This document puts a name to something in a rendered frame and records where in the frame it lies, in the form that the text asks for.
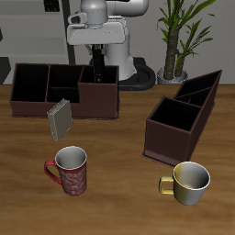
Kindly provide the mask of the dark brown desk caddy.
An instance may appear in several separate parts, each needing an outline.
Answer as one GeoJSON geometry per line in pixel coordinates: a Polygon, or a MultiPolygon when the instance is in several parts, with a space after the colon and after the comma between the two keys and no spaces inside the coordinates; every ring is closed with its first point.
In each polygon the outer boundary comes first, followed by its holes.
{"type": "Polygon", "coordinates": [[[15,65],[10,96],[14,117],[44,118],[62,99],[71,103],[74,118],[117,119],[118,67],[107,66],[104,82],[97,84],[91,65],[15,65]]]}
{"type": "Polygon", "coordinates": [[[161,99],[146,120],[142,157],[170,167],[191,159],[215,105],[221,74],[187,80],[174,98],[161,99]]]}

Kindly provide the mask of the flat black base plate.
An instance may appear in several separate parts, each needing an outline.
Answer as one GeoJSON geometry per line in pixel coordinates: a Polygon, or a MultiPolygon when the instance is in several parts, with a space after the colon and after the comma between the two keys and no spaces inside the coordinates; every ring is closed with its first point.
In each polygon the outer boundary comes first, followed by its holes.
{"type": "Polygon", "coordinates": [[[106,56],[105,66],[85,67],[84,80],[104,91],[145,91],[154,86],[156,76],[143,58],[112,60],[106,56]]]}

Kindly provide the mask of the light grey shelf unit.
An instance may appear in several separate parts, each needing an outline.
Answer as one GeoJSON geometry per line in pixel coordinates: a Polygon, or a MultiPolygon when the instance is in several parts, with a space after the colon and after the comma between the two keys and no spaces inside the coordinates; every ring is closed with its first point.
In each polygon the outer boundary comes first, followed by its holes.
{"type": "Polygon", "coordinates": [[[0,56],[67,58],[69,0],[0,0],[0,56]]]}

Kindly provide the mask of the black vertical post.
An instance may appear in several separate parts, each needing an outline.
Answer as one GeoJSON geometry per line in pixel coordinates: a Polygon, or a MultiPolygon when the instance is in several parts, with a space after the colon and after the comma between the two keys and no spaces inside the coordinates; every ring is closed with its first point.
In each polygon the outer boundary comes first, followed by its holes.
{"type": "Polygon", "coordinates": [[[68,62],[70,64],[75,64],[74,46],[70,42],[71,33],[69,32],[69,26],[70,26],[69,16],[71,15],[70,0],[61,0],[61,1],[62,1],[62,14],[63,14],[65,41],[66,41],[66,48],[67,48],[67,53],[68,53],[68,62]]]}

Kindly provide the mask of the yellow and white mug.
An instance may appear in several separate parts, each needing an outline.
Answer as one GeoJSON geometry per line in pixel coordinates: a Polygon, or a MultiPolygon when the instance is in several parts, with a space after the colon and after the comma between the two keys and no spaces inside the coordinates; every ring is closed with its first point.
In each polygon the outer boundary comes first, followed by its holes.
{"type": "Polygon", "coordinates": [[[181,162],[173,168],[172,176],[162,176],[159,192],[174,196],[185,206],[195,205],[210,184],[208,170],[196,162],[181,162]]]}

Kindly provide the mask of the green pot plant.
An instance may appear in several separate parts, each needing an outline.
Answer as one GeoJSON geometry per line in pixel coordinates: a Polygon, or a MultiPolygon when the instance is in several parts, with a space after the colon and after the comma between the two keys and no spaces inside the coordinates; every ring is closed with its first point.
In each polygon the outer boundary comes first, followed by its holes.
{"type": "Polygon", "coordinates": [[[160,8],[163,17],[158,20],[158,24],[162,22],[165,25],[165,29],[161,28],[161,31],[167,48],[164,67],[157,72],[157,83],[182,84],[188,78],[187,72],[183,71],[185,58],[195,56],[197,46],[212,40],[207,38],[210,26],[196,34],[201,19],[192,25],[188,25],[188,22],[216,0],[205,0],[202,3],[196,0],[188,9],[184,8],[185,0],[166,1],[167,11],[160,8]]]}

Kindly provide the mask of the red patterned mug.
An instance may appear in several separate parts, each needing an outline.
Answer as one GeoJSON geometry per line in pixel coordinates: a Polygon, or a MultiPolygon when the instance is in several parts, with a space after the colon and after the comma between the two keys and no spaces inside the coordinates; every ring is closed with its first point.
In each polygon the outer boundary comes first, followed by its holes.
{"type": "Polygon", "coordinates": [[[45,174],[62,186],[68,196],[79,196],[86,189],[86,152],[76,146],[59,150],[54,160],[44,163],[45,174]]]}

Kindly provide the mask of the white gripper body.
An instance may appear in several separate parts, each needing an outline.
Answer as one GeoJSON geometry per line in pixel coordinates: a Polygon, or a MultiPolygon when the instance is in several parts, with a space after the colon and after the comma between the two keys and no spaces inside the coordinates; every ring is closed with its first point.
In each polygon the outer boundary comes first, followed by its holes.
{"type": "Polygon", "coordinates": [[[106,22],[101,28],[84,28],[82,25],[70,25],[70,42],[82,44],[115,44],[125,41],[124,26],[120,22],[106,22]]]}

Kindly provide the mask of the black book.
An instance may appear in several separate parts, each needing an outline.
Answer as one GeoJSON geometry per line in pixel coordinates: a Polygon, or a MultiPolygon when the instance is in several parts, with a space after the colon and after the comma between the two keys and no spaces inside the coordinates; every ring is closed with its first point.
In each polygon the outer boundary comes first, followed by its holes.
{"type": "Polygon", "coordinates": [[[51,137],[59,141],[73,126],[71,104],[64,98],[47,112],[51,137]]]}

